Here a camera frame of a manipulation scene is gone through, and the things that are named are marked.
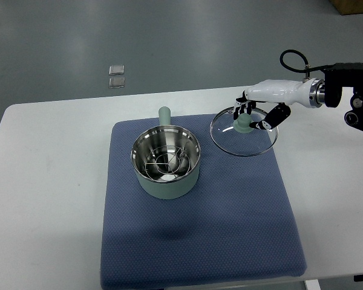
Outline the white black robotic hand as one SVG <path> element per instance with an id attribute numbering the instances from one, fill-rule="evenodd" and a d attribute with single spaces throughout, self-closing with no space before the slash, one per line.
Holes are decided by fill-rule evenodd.
<path id="1" fill-rule="evenodd" d="M 261 121 L 250 121 L 241 125 L 247 130 L 271 130 L 289 117 L 290 105 L 299 103 L 306 108 L 318 108 L 324 104 L 324 81 L 308 79 L 305 82 L 292 80 L 265 80 L 245 89 L 236 98 L 233 119 L 242 114 L 250 115 L 258 103 L 275 103 L 276 106 Z"/>

